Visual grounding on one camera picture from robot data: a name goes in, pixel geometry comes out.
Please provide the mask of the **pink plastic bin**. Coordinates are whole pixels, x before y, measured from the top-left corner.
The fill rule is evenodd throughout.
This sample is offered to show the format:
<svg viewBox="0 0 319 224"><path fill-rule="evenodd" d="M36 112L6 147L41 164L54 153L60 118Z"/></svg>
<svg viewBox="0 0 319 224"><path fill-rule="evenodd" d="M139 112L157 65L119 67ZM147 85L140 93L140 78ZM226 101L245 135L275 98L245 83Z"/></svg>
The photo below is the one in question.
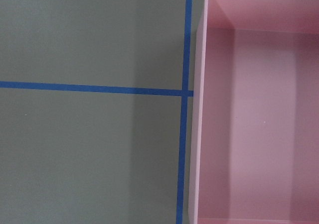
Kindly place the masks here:
<svg viewBox="0 0 319 224"><path fill-rule="evenodd" d="M204 0L192 224L319 221L319 0Z"/></svg>

